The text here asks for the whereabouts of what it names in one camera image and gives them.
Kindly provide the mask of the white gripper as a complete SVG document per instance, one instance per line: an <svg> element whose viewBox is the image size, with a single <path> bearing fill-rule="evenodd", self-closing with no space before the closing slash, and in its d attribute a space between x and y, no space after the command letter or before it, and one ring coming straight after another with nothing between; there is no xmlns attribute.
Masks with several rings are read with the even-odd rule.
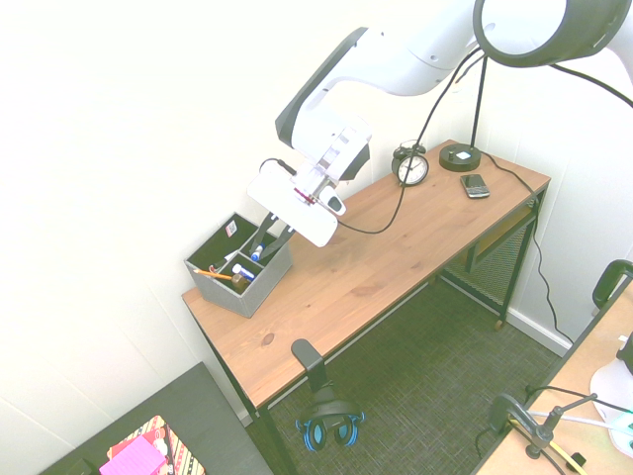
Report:
<svg viewBox="0 0 633 475"><path fill-rule="evenodd" d="M247 187L247 194L269 213L261 222L252 243L256 250L276 216L287 226L270 244L261 258L265 259L283 247L295 231L316 246L325 246L337 229L337 219L321 204L310 204L296 190L291 175L278 164L265 164Z"/></svg>

